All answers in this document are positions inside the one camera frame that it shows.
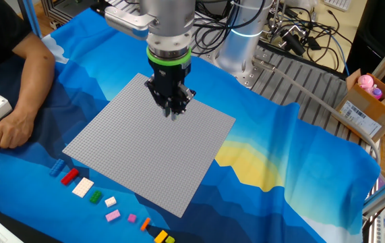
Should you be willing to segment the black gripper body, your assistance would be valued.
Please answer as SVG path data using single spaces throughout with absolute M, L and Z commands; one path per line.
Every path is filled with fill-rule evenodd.
M 191 61 L 177 65 L 161 65 L 152 60 L 148 61 L 154 74 L 154 85 L 156 91 L 164 96 L 171 108 L 171 102 L 179 86 L 185 86 L 185 77 L 191 71 Z

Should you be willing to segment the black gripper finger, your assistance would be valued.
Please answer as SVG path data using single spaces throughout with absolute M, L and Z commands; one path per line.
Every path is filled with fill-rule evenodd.
M 165 117 L 168 117 L 171 113 L 171 108 L 169 107 L 169 102 L 168 100 L 162 96 L 161 94 L 159 94 L 156 89 L 155 89 L 155 85 L 154 85 L 154 78 L 153 77 L 150 77 L 145 83 L 144 85 L 148 88 L 148 90 L 150 91 L 154 101 L 156 102 L 156 104 L 162 109 L 162 114 L 165 116 Z
M 196 91 L 186 86 L 179 86 L 171 102 L 171 119 L 175 121 L 178 115 L 186 111 L 188 103 L 195 97 Z

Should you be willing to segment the person's left hand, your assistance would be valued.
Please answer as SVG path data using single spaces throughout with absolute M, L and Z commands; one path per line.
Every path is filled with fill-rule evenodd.
M 0 149 L 15 149 L 32 135 L 37 112 L 15 109 L 0 121 Z

